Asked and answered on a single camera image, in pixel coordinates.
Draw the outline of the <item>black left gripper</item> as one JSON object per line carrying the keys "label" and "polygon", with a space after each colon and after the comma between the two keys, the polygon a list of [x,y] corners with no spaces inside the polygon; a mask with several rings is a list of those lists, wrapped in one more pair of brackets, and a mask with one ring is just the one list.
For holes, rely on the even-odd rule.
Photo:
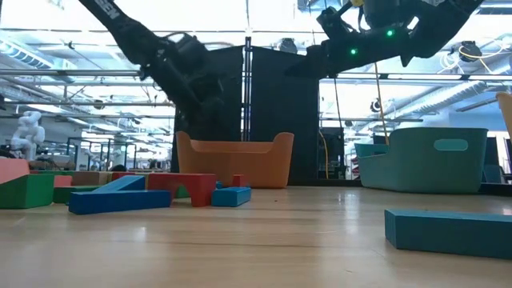
{"label": "black left gripper", "polygon": [[191,137],[213,137],[226,128],[222,116],[224,103],[217,98],[223,91],[219,76],[209,51],[204,61],[189,62],[169,38],[158,40],[154,54],[140,69],[141,79],[152,78],[176,104],[200,103],[197,110],[181,113],[178,118],[178,130]]}

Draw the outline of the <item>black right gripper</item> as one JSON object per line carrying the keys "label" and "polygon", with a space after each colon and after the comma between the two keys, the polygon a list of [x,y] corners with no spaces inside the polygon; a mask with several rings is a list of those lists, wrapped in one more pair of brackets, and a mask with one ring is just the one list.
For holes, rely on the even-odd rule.
{"label": "black right gripper", "polygon": [[321,45],[307,47],[300,66],[286,68],[284,74],[297,78],[328,78],[346,70],[383,60],[384,45],[384,29],[325,40]]}

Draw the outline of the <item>red arch block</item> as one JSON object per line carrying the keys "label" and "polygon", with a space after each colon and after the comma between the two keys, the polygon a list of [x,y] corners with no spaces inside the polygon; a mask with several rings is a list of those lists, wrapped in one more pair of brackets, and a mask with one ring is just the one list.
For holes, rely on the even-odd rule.
{"label": "red arch block", "polygon": [[214,174],[150,173],[147,177],[148,190],[167,190],[175,199],[178,188],[183,186],[189,194],[193,207],[211,204],[211,195],[216,188]]}

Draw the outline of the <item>black partition panel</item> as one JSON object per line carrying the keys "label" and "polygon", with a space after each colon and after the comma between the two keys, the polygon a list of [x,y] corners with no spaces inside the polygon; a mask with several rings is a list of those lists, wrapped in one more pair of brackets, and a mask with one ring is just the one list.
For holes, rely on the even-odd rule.
{"label": "black partition panel", "polygon": [[[241,112],[242,112],[242,47],[234,46],[210,52],[211,60],[215,69],[220,73],[219,80],[223,91],[217,96],[224,103],[222,112],[226,128],[220,135],[213,137],[191,137],[193,140],[203,141],[229,141],[236,142],[241,139]],[[178,111],[174,119],[174,139],[171,157],[171,172],[179,172],[177,132],[178,118],[181,113]]]}
{"label": "black partition panel", "polygon": [[299,54],[252,49],[250,140],[267,142],[280,132],[294,134],[292,183],[318,176],[318,81],[285,75],[302,59]]}

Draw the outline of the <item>orange plastic bin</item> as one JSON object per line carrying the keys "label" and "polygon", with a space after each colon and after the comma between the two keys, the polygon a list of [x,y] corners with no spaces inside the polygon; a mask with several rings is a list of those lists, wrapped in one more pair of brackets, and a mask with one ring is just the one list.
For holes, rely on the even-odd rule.
{"label": "orange plastic bin", "polygon": [[281,132],[271,142],[220,142],[193,140],[184,132],[175,134],[181,173],[214,174],[231,185],[236,174],[254,188],[287,186],[294,135]]}

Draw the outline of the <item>black computer case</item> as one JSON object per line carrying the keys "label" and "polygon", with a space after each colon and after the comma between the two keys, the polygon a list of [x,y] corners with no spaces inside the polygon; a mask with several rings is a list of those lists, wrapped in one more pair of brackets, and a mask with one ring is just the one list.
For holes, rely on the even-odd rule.
{"label": "black computer case", "polygon": [[339,127],[319,129],[318,176],[324,179],[345,179],[345,147]]}

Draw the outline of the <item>grey metal crossbar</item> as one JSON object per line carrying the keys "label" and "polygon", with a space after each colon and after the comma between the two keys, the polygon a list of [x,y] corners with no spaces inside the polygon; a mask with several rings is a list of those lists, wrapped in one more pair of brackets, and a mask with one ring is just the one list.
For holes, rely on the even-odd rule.
{"label": "grey metal crossbar", "polygon": [[138,70],[0,70],[0,75],[137,77]]}
{"label": "grey metal crossbar", "polygon": [[385,79],[385,80],[479,80],[479,81],[512,81],[512,74],[369,74],[342,73],[340,79]]}
{"label": "grey metal crossbar", "polygon": [[171,102],[3,102],[0,106],[41,105],[41,106],[174,106]]}
{"label": "grey metal crossbar", "polygon": [[[380,122],[380,118],[320,118],[319,121]],[[421,118],[384,118],[385,122],[423,122]]]}

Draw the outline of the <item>long blue block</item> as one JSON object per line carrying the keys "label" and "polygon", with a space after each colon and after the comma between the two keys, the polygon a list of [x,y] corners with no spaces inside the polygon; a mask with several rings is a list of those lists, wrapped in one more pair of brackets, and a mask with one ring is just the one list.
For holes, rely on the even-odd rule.
{"label": "long blue block", "polygon": [[68,209],[72,214],[85,215],[169,208],[171,203],[172,195],[167,190],[73,192]]}

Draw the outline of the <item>tan block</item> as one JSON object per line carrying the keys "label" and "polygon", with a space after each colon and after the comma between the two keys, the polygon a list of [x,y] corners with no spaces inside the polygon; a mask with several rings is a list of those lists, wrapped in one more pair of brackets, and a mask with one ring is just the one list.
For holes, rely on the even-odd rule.
{"label": "tan block", "polygon": [[108,171],[75,171],[72,176],[72,185],[103,186],[111,179],[112,173]]}

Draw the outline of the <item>teal plastic bin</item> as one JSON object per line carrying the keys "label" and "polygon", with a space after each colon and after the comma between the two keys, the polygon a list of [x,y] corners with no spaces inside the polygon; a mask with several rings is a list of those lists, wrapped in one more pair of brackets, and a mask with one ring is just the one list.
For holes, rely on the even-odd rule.
{"label": "teal plastic bin", "polygon": [[415,194],[476,194],[482,183],[487,129],[413,127],[389,144],[356,144],[366,188]]}

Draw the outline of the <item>long green block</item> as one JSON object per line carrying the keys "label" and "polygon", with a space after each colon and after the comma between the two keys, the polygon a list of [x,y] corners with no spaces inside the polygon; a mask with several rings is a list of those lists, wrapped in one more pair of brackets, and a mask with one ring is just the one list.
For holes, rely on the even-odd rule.
{"label": "long green block", "polygon": [[70,200],[70,195],[73,192],[91,192],[96,190],[99,186],[64,186],[55,187],[53,193],[53,203],[67,204]]}

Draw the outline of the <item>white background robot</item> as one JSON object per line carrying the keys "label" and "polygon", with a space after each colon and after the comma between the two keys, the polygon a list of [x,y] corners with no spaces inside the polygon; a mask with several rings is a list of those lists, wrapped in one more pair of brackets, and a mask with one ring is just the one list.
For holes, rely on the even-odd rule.
{"label": "white background robot", "polygon": [[33,161],[37,145],[45,141],[45,129],[40,126],[42,114],[38,111],[26,111],[18,119],[18,128],[10,140],[12,150],[20,150],[28,162]]}

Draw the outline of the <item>teal block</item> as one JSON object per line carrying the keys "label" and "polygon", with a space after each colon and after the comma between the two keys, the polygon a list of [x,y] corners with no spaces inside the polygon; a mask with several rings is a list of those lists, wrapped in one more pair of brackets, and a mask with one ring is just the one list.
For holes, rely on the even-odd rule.
{"label": "teal block", "polygon": [[386,210],[385,236],[399,250],[512,260],[512,216]]}

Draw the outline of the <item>metal partition post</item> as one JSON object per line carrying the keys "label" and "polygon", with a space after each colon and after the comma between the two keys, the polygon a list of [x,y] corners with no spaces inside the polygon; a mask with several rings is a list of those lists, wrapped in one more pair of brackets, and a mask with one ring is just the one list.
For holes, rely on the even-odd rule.
{"label": "metal partition post", "polygon": [[250,97],[251,97],[251,72],[252,72],[252,37],[245,37],[244,45],[244,93],[243,93],[243,132],[242,140],[248,142],[250,140]]}

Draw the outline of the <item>black aluminium table frame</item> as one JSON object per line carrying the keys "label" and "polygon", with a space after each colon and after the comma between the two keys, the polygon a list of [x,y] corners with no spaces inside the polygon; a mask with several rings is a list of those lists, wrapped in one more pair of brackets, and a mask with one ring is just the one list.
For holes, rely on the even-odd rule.
{"label": "black aluminium table frame", "polygon": [[[320,187],[362,187],[359,180],[344,179],[306,179],[306,180],[289,180],[289,186],[320,186]],[[480,186],[479,194],[488,196],[501,196],[512,198],[511,184],[494,184],[483,183]]]}

